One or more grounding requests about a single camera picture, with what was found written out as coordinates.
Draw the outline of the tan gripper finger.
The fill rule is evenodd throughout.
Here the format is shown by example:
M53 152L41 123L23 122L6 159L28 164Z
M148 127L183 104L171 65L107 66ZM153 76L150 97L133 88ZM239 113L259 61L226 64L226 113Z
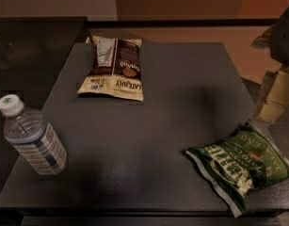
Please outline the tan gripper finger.
M257 117L273 122L289 106L289 66L282 65L277 71L266 72L257 104Z

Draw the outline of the dark robot arm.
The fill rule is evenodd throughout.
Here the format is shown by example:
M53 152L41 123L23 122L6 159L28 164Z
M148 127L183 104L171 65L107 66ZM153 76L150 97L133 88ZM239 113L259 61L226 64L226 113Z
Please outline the dark robot arm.
M251 45L255 48L268 48L271 58L281 64L276 72L266 73L264 91L257 109L259 119L273 122L289 106L289 7Z

